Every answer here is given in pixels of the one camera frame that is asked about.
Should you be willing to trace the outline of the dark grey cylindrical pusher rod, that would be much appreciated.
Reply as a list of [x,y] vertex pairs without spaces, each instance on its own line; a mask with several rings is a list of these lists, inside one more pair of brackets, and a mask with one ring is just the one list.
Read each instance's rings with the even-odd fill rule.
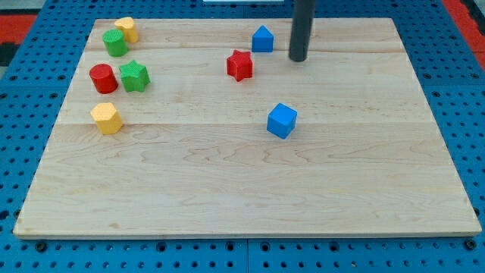
[[289,59],[302,62],[307,58],[316,0],[295,0],[289,41]]

